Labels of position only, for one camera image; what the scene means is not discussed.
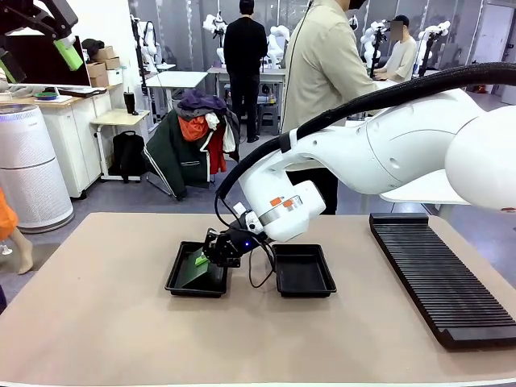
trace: monitor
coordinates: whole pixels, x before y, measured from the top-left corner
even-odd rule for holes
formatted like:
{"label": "monitor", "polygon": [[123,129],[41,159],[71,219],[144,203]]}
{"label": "monitor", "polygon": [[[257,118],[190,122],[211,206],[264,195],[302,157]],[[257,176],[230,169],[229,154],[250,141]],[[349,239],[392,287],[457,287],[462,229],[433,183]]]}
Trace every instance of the monitor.
{"label": "monitor", "polygon": [[[73,46],[80,57],[84,57],[78,36]],[[4,48],[27,75],[25,81],[17,85],[90,86],[86,65],[71,71],[52,39],[47,36],[7,35]]]}

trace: cardboard box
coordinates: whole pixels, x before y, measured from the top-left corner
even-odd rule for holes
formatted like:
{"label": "cardboard box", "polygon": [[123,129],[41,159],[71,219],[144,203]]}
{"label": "cardboard box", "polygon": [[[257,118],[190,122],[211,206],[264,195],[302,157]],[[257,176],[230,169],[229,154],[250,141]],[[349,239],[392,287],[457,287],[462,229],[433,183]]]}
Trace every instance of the cardboard box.
{"label": "cardboard box", "polygon": [[110,85],[110,82],[107,79],[107,73],[100,77],[90,78],[89,81],[91,82],[91,87],[107,87]]}
{"label": "cardboard box", "polygon": [[122,69],[107,70],[107,79],[110,86],[116,86],[123,83]]}
{"label": "cardboard box", "polygon": [[104,48],[101,48],[100,50],[98,50],[97,55],[94,57],[94,59],[95,60],[111,59],[111,58],[115,58],[115,57],[116,57],[116,55],[114,54],[113,47],[107,46],[107,47],[104,47]]}
{"label": "cardboard box", "polygon": [[120,58],[98,59],[98,61],[106,64],[108,70],[120,69]]}
{"label": "cardboard box", "polygon": [[106,64],[104,63],[90,63],[86,67],[90,78],[101,77],[106,74]]}

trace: dark green jacket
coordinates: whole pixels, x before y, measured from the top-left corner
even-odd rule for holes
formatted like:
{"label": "dark green jacket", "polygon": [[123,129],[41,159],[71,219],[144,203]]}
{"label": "dark green jacket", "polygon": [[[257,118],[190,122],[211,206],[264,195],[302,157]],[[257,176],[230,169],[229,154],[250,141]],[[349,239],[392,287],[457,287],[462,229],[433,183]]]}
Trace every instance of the dark green jacket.
{"label": "dark green jacket", "polygon": [[187,185],[201,188],[210,185],[210,155],[206,150],[209,141],[210,134],[197,141],[186,141],[177,113],[172,110],[156,128],[142,154],[149,170],[181,200],[186,197]]}

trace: black cap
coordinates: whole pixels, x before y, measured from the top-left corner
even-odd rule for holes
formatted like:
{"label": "black cap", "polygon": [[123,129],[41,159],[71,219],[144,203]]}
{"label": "black cap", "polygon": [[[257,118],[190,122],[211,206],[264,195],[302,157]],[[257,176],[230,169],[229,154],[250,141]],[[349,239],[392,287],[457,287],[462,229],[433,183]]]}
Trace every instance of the black cap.
{"label": "black cap", "polygon": [[403,22],[403,25],[407,27],[410,25],[410,20],[405,15],[398,15],[391,22]]}
{"label": "black cap", "polygon": [[255,0],[240,0],[240,13],[242,15],[252,15],[255,11]]}

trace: ribbed black tray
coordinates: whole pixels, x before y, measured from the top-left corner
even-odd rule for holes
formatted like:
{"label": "ribbed black tray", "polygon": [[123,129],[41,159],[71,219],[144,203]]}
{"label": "ribbed black tray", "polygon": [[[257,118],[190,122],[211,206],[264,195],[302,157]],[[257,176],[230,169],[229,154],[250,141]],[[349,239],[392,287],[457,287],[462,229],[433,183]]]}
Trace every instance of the ribbed black tray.
{"label": "ribbed black tray", "polygon": [[516,345],[516,322],[428,226],[425,214],[371,214],[369,225],[446,348]]}

